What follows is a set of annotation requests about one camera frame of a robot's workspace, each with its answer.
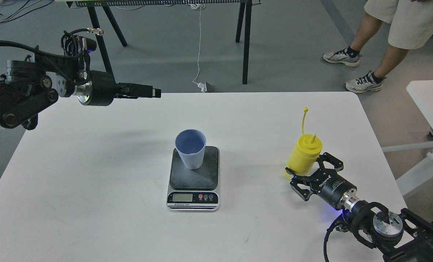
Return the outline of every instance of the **power adapter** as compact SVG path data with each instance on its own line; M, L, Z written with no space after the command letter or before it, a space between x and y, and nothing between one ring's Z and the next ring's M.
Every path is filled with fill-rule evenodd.
M209 93L209 92L214 92L215 91L215 87L213 85L211 85L208 82L205 83L198 83L197 87L200 88L200 90L202 91L202 93Z

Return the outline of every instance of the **sock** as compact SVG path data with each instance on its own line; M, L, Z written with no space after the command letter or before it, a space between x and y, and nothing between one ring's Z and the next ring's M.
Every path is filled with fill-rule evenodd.
M346 53L347 53L348 55L350 55L351 57L356 57L356 56L359 55L360 51L353 50L352 48L350 48L350 46L348 46L348 47L346 48Z
M373 81L375 81L377 84L381 83L381 82L384 80L384 78L377 78L377 77L374 75L374 72L371 73L371 77L373 78Z

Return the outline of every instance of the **bottle nozzle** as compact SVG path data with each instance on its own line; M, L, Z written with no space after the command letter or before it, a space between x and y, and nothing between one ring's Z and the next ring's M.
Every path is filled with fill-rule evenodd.
M312 138L310 139L309 143L313 144L315 142L315 139L316 139L316 134L314 134L312 136Z

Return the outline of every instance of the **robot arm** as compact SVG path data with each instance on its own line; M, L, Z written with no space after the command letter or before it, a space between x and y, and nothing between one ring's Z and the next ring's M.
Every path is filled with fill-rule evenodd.
M325 168L324 161L331 163L334 169ZM334 228L341 232L351 231L363 245L371 249L378 248L385 262L433 261L433 223L426 222L409 209L402 209L400 214L396 214L380 203L369 203L356 197L357 187L337 174L343 169L343 163L331 154L320 155L317 162L319 168L311 176L296 175L287 167L286 171L292 178L291 188L304 201L316 194L334 209L342 210L342 214L326 231L323 245L326 261L326 242ZM370 241L363 238L359 231L363 231ZM395 248L404 232L414 239Z
M79 32L101 35L97 28L64 32L61 47L64 55L54 55L11 41L0 41L0 47L31 51L35 61L7 61L0 75L0 125L15 128L20 124L32 130L37 114L58 101L58 97L78 96L84 106L108 106L115 98L160 98L161 90L148 85L116 83L106 72L90 70L89 52L95 51L94 40L75 35Z

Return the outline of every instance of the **yellow squeeze bottle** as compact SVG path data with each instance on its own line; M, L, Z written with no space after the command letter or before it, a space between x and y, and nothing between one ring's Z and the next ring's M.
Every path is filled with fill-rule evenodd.
M305 176L310 171L316 159L323 148L321 140L316 134L304 134L305 115L308 108L304 107L304 117L302 119L302 136L296 143L291 156L289 157L287 167L292 169L296 175ZM286 178L291 179L290 175L284 171Z

